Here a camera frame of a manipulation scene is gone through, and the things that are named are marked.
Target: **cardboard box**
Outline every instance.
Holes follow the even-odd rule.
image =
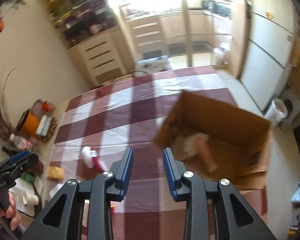
[[[178,135],[196,132],[209,135],[208,146],[218,169],[207,173],[197,154],[183,161],[187,170],[204,179],[227,178],[239,190],[264,188],[272,135],[269,121],[227,103],[182,92],[154,142],[161,148],[171,147]]]

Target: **checkered tablecloth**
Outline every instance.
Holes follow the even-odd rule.
[[[70,100],[52,149],[51,166],[65,169],[64,183],[95,178],[84,164],[83,146],[96,147],[110,169],[126,147],[134,149],[134,164],[125,200],[115,204],[114,239],[178,240],[183,237],[185,203],[170,196],[162,151],[152,143],[182,90],[235,105],[211,66],[155,73],[87,92]],[[58,183],[48,181],[47,192]],[[266,192],[243,192],[257,213],[266,217]],[[211,223],[210,234],[214,228]]]

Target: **white paper cup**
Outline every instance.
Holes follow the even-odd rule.
[[[22,194],[22,201],[25,205],[36,206],[39,204],[39,197],[35,194],[29,194],[27,192],[24,192]]]

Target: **trash bin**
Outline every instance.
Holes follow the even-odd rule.
[[[272,126],[276,126],[282,119],[287,117],[288,110],[284,103],[276,98],[272,100],[268,111],[265,114],[265,119],[271,122]]]
[[[212,65],[222,65],[225,64],[225,55],[230,51],[230,47],[228,43],[221,43],[220,47],[213,49],[213,59]]]

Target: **human hand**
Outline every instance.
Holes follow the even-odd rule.
[[[0,208],[0,217],[5,216],[6,218],[11,219],[10,228],[13,231],[20,224],[21,217],[20,217],[19,212],[17,210],[16,202],[14,200],[14,197],[10,192],[9,192],[9,202],[10,202],[10,206],[8,207],[6,212],[4,212]]]

